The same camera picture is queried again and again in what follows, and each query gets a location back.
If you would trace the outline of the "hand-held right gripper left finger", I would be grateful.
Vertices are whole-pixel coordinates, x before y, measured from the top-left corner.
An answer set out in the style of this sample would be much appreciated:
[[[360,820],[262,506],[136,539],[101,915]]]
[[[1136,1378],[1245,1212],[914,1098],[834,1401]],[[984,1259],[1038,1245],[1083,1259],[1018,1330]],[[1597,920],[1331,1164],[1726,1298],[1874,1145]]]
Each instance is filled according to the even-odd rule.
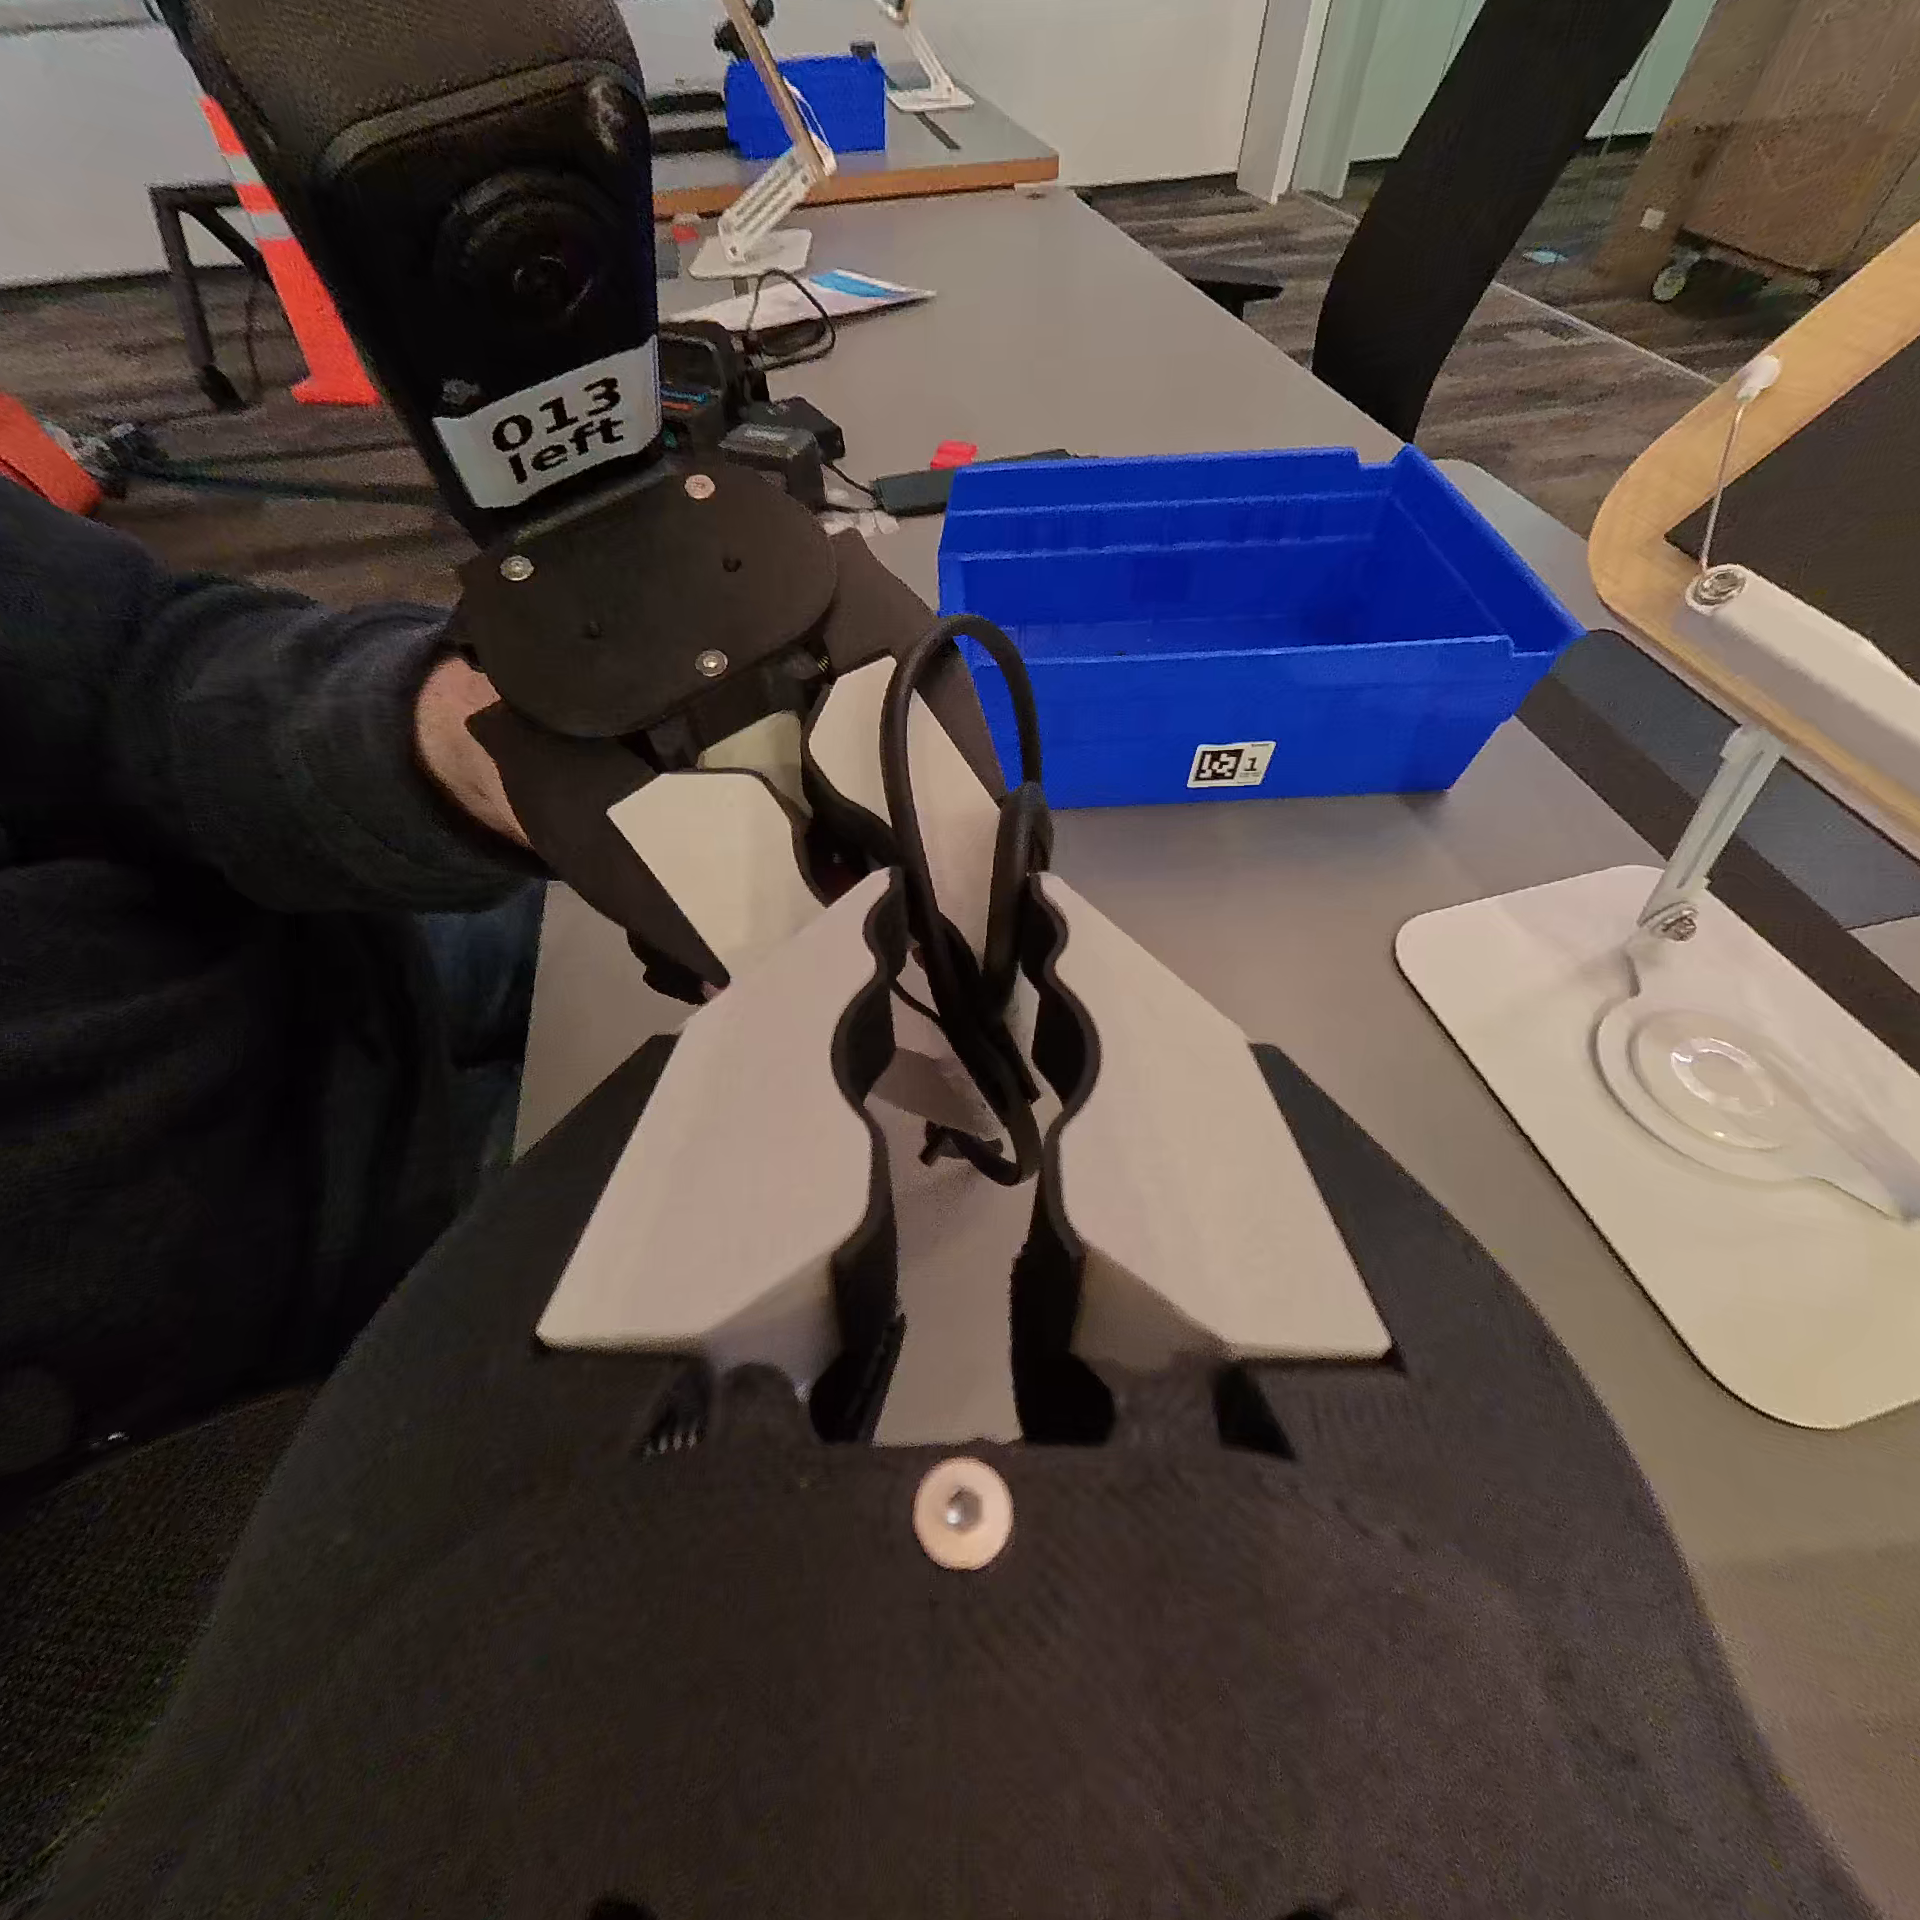
[[[891,1345],[869,1094],[901,955],[898,878],[874,873],[682,1025],[539,1317],[544,1347],[857,1370]]]

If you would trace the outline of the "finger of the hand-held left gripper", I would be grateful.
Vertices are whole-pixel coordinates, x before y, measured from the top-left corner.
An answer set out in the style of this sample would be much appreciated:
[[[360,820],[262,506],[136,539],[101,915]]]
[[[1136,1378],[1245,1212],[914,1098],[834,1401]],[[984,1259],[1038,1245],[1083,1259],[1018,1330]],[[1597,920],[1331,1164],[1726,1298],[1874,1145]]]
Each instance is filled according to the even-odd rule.
[[[886,775],[895,677],[891,656],[843,672],[804,732],[804,772],[817,779],[821,805],[834,805],[855,839],[870,847],[898,834]],[[974,677],[957,654],[939,656],[906,698],[898,782],[922,834],[937,903],[987,908],[1009,786]]]
[[[607,805],[612,924],[652,992],[702,1009],[819,918],[804,815],[754,772],[658,775]]]

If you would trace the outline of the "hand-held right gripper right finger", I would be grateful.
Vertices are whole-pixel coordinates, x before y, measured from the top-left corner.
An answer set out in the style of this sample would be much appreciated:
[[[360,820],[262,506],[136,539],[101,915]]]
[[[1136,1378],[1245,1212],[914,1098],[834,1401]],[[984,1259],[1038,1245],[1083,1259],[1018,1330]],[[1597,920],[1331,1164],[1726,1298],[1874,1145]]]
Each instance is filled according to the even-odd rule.
[[[1042,1137],[1014,1347],[1030,1361],[1379,1361],[1391,1331],[1253,1043],[1065,878],[1021,969]]]

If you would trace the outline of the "large blue bin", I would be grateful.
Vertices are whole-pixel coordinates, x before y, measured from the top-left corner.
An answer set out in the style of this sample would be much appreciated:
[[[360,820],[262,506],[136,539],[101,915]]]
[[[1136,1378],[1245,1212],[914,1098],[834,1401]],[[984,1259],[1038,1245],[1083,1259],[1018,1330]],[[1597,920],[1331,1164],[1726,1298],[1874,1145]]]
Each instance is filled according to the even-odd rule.
[[[1440,792],[1585,633],[1415,447],[960,466],[937,569],[1058,810]]]

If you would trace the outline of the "person's left forearm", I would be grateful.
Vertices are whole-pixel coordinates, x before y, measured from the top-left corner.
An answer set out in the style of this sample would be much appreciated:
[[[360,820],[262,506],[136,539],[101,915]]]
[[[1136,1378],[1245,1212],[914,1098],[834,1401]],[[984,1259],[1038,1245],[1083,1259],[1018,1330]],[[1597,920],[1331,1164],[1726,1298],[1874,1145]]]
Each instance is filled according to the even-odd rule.
[[[408,852],[446,614],[3,483],[3,1474],[329,1367],[484,1175],[543,880]]]

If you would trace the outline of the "small orange object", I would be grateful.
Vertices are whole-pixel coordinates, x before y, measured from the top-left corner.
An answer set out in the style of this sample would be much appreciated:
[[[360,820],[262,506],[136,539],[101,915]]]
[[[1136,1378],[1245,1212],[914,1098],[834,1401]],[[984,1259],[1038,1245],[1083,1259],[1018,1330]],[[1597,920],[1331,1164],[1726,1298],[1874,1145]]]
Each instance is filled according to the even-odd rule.
[[[82,463],[71,438],[38,422],[16,394],[7,393],[3,478],[82,519],[92,519],[103,504],[103,486]]]

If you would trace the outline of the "person's left hand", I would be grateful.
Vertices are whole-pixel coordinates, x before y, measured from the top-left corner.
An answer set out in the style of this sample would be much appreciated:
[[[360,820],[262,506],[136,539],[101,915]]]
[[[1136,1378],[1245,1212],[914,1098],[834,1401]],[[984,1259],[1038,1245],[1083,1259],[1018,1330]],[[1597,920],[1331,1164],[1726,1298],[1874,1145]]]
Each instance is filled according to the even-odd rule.
[[[408,852],[422,868],[471,885],[553,878],[508,802],[495,756],[474,721],[495,689],[461,654],[435,645],[402,721],[402,802]]]

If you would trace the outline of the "black electronic device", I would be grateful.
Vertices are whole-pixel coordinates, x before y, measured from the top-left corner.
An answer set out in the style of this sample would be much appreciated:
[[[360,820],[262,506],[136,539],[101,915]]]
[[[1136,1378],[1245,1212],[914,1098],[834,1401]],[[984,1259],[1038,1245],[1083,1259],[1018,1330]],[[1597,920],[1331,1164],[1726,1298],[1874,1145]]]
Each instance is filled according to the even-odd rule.
[[[805,397],[772,397],[746,344],[720,324],[658,325],[658,415],[670,453],[758,469],[812,511],[877,504],[843,469],[840,422]]]

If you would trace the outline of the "small blue bin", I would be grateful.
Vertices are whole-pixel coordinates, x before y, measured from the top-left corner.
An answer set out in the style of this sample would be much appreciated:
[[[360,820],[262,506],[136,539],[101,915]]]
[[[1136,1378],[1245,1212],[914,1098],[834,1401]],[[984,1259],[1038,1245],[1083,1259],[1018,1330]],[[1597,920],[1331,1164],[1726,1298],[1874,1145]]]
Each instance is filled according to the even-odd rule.
[[[855,38],[840,56],[779,60],[776,66],[804,126],[834,158],[886,152],[889,83],[870,38]],[[794,143],[746,60],[729,61],[720,97],[723,132],[740,160],[776,160]]]

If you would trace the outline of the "white stand base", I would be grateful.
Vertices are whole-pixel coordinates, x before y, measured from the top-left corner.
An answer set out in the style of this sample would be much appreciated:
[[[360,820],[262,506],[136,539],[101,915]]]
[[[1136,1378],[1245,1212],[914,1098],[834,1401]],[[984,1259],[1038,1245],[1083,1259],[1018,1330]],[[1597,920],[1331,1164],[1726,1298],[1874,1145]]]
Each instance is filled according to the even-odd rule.
[[[1768,1419],[1916,1405],[1916,1068],[1650,864],[1448,903],[1396,965],[1692,1357]]]

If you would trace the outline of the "small wooden table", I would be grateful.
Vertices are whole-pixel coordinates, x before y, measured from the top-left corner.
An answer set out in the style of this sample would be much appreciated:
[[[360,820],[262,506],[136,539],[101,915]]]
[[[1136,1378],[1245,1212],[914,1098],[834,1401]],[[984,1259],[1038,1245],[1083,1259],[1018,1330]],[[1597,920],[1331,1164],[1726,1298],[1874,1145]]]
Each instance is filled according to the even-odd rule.
[[[766,163],[734,150],[656,158],[656,220],[720,215],[763,169]],[[929,121],[891,108],[886,150],[840,158],[834,173],[805,194],[805,207],[937,199],[1058,176],[1058,150],[990,100]]]

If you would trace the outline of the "black chair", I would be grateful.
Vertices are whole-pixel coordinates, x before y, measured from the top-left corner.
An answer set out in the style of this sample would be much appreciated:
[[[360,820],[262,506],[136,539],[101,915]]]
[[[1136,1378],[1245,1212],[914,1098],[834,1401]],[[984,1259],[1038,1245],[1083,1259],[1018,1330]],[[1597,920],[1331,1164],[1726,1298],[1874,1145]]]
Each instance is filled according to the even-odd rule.
[[[1358,220],[1313,376],[1409,445],[1452,345],[1664,4],[1483,4]]]

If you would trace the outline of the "cardboard panel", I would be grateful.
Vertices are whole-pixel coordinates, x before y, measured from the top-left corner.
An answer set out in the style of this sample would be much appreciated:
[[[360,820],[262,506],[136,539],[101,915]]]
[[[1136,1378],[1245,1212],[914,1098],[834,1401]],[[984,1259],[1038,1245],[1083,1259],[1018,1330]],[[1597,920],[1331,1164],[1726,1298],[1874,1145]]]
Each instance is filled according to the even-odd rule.
[[[1916,4],[1714,4],[1609,271],[1652,302],[1825,296],[1916,222]]]

